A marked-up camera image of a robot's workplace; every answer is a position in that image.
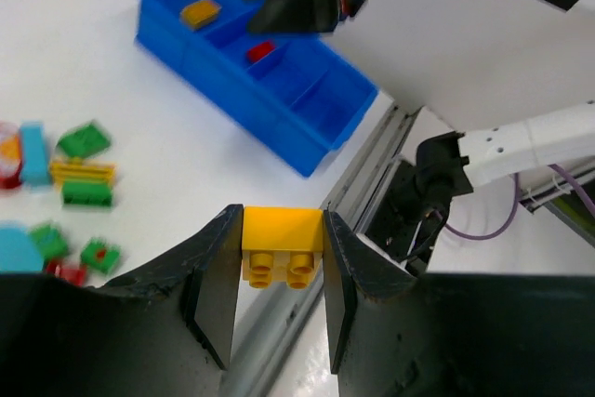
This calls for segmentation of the small red lego brick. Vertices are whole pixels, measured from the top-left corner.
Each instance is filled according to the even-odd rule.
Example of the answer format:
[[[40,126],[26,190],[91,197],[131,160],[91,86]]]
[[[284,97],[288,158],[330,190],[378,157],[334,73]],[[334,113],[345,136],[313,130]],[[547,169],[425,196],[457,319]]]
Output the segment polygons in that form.
[[[254,64],[268,56],[274,49],[275,44],[267,40],[249,48],[245,53],[245,57],[250,64]]]

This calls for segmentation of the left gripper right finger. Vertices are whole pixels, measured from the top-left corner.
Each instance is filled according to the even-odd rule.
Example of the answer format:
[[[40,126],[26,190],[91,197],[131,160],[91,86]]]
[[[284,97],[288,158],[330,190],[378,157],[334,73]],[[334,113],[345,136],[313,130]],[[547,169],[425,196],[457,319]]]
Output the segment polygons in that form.
[[[588,276],[414,277],[326,221],[331,372],[343,396],[590,396]]]

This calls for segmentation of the orange lego brick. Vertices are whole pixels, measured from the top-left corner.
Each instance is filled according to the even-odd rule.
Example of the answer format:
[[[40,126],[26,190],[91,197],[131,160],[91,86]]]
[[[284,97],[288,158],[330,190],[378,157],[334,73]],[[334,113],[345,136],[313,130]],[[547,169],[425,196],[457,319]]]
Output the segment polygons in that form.
[[[190,30],[197,31],[216,20],[220,10],[220,5],[214,0],[198,0],[185,6],[179,18]]]

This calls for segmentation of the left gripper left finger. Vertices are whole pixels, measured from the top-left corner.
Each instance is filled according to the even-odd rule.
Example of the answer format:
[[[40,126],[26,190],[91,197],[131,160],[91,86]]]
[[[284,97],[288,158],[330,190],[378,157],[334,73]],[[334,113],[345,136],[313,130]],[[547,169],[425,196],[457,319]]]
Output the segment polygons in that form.
[[[1,278],[5,396],[215,396],[231,359],[244,209],[104,286]]]

